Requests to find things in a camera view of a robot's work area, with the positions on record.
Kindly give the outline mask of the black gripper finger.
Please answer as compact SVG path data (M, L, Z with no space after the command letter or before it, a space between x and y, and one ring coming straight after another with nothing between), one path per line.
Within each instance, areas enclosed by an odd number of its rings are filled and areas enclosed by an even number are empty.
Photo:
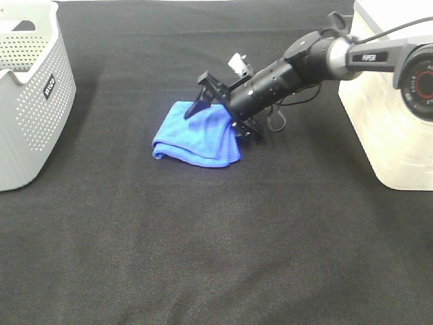
M203 87L196 100L184 113L183 118L189 119L200 111L209 108L213 102L213 99L213 93L207 87Z
M231 127L234 130L236 138L247 138L247 131L242 126L232 124Z

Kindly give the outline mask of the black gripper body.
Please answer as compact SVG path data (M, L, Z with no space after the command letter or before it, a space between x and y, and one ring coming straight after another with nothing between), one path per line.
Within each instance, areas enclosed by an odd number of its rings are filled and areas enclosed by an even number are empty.
M254 115L304 87L304 81L284 59L273 62L252 78L238 80L230 86L208 71L198 78L198 84L207 87L214 95L213 101L223 105L231 117L231 125L242 126L247 131L247 138L256 139L260 139L262 133Z

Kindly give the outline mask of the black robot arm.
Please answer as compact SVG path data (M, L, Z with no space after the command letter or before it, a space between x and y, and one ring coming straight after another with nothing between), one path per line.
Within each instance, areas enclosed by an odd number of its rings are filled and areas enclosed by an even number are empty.
M220 102L229 113L236 134L261 138L254 115L283 99L323 81L351 81L364 71L393 73L408 109L418 118L432 120L432 36L384 39L385 33L366 39L351 35L338 12L328 18L331 28L306 34L283 56L258 72L240 59L239 80L226 86L209 72L198 78L202 90L184 118L189 119Z

